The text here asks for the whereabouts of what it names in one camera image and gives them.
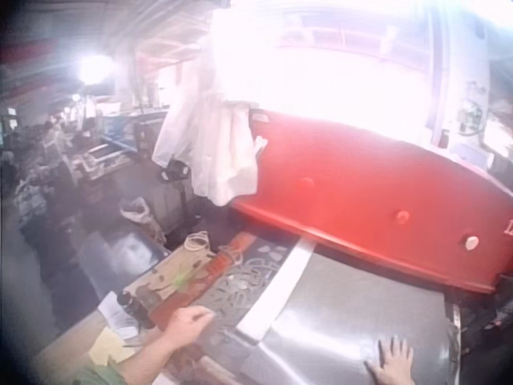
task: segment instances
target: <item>red machine cover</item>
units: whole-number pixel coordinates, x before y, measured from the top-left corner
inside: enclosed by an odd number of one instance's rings
[[[250,120],[253,135],[269,140],[258,192],[238,198],[239,210],[467,290],[492,292],[510,267],[513,196],[484,172],[342,124],[261,117]]]

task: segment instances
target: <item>machinery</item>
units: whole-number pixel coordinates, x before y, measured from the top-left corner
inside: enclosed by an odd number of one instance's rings
[[[513,314],[513,192],[482,141],[486,28],[437,2],[285,3],[252,9],[254,43],[277,49],[239,84],[261,87],[249,120],[268,144],[257,194],[233,205],[301,239],[202,347],[261,385],[371,383],[362,361],[400,334],[422,352],[416,381],[458,383],[460,355]],[[253,47],[237,32],[227,47]]]

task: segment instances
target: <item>white cloth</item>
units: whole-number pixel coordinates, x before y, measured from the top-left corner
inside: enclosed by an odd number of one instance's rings
[[[171,159],[191,168],[192,188],[215,205],[257,191],[257,159],[248,125],[248,103],[231,103],[220,92],[212,50],[177,68],[171,106],[152,159]]]

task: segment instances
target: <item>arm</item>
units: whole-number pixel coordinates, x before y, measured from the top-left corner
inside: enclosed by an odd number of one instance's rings
[[[398,337],[392,338],[390,344],[379,342],[383,366],[366,362],[370,372],[379,385],[415,385],[411,379],[411,364],[414,350],[408,347],[406,340],[399,342]]]
[[[214,313],[202,306],[178,309],[162,336],[119,364],[119,373],[127,385],[152,383],[172,352],[196,341],[213,318]]]

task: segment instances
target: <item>paper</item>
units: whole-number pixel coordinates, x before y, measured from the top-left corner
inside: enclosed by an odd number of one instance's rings
[[[118,303],[113,291],[101,301],[98,310],[107,320],[109,327],[122,339],[129,339],[138,334],[139,324],[128,315]]]
[[[123,345],[124,341],[106,326],[89,350],[89,357],[96,365],[107,365],[109,358],[120,363],[135,353],[133,347]]]

